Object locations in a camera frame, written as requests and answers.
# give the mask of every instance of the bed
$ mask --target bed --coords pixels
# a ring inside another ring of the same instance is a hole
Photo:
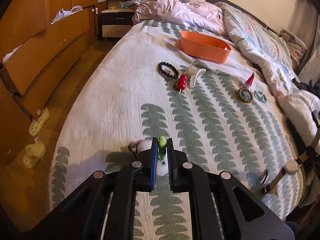
[[[231,23],[233,8],[220,6],[225,21],[228,18]],[[184,54],[179,47],[182,30],[224,39],[232,47],[227,62],[217,64]],[[250,32],[246,29],[242,35]],[[251,190],[266,168],[271,181],[286,161],[295,159],[298,153],[278,104],[280,95],[274,97],[274,76],[270,73],[266,78],[268,69],[261,59],[248,60],[253,52],[243,50],[245,39],[239,35],[229,28],[229,38],[238,41],[232,42],[197,26],[139,21],[100,63],[65,121],[49,175],[50,209],[94,171],[114,172],[132,162],[128,145],[140,139],[170,137],[189,161],[212,173],[229,171]],[[279,48],[286,54],[285,47]],[[176,81],[158,72],[163,61],[180,73],[190,64],[207,71],[193,90],[179,94]],[[281,73],[286,73],[283,65]],[[256,73],[253,88],[263,91],[266,103],[247,104],[236,94],[252,72]],[[298,205],[304,188],[300,169],[284,176],[278,195],[266,195],[262,201],[283,219]],[[157,177],[152,193],[137,194],[135,238],[191,239],[189,209],[188,194],[173,194],[168,176]]]

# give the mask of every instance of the silver screw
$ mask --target silver screw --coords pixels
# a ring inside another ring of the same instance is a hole
[[[133,162],[131,165],[132,165],[132,167],[134,167],[134,168],[140,168],[140,167],[142,166],[142,163],[139,162],[139,161],[135,161],[135,162]]]
[[[182,167],[184,167],[185,169],[191,169],[192,168],[192,163],[183,163]]]
[[[93,176],[96,178],[96,179],[100,179],[103,177],[103,172],[102,171],[96,171]]]
[[[221,173],[221,178],[230,179],[231,178],[231,174],[229,172],[224,171],[223,173]]]

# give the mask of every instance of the nightstand drawer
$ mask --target nightstand drawer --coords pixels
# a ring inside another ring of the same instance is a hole
[[[102,25],[103,37],[123,37],[132,28],[131,25]]]
[[[102,13],[102,25],[133,25],[134,12]]]

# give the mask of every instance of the red santa hat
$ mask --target red santa hat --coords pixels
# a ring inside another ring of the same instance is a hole
[[[251,89],[251,86],[252,86],[252,82],[253,82],[253,79],[254,79],[254,76],[255,76],[255,72],[252,72],[251,76],[248,78],[248,80],[243,84],[243,86],[247,89]]]

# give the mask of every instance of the green object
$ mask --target green object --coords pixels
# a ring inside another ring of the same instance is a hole
[[[160,135],[159,140],[158,140],[158,144],[159,144],[158,160],[160,159],[161,161],[163,161],[165,158],[165,155],[167,154],[167,151],[166,151],[167,139],[163,135]]]

